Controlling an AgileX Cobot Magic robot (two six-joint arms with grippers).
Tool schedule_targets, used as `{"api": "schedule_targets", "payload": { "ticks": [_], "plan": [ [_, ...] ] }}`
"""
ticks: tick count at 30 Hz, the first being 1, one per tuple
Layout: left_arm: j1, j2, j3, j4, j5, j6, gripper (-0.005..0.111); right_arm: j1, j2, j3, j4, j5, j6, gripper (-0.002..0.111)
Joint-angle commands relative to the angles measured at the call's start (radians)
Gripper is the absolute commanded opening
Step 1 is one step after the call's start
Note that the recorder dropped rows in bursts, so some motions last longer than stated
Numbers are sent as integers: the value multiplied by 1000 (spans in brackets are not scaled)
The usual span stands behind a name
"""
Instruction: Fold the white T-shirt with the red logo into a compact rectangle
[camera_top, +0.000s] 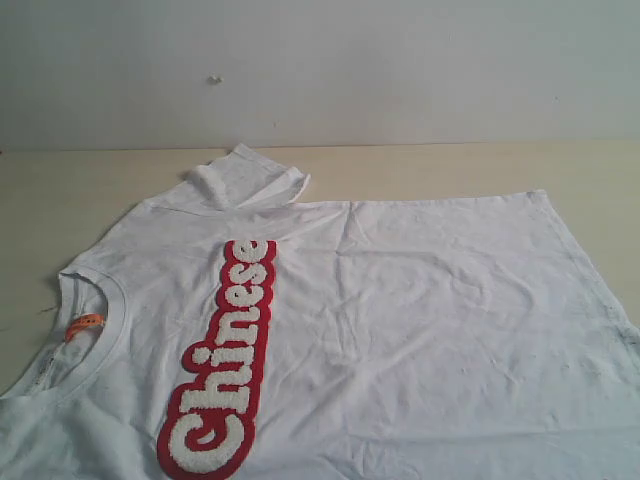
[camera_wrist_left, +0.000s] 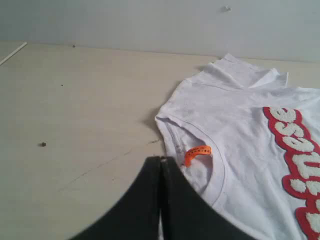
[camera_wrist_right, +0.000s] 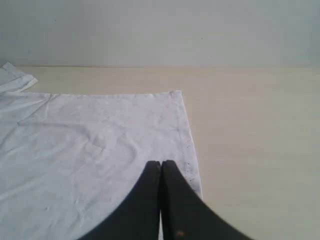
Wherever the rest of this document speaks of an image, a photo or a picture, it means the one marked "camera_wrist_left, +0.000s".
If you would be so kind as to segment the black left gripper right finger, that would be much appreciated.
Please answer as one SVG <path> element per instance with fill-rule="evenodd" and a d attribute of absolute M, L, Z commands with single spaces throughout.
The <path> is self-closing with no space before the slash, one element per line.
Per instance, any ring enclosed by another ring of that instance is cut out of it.
<path fill-rule="evenodd" d="M 161 157 L 159 206 L 165 240 L 252 240 L 213 210 L 183 176 L 172 157 Z"/>

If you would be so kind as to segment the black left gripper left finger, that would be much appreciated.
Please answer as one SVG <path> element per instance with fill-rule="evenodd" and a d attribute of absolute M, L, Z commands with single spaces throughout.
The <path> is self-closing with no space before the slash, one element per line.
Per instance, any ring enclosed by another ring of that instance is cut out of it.
<path fill-rule="evenodd" d="M 157 240 L 161 173 L 161 157 L 147 157 L 132 185 L 118 202 L 72 239 Z"/>

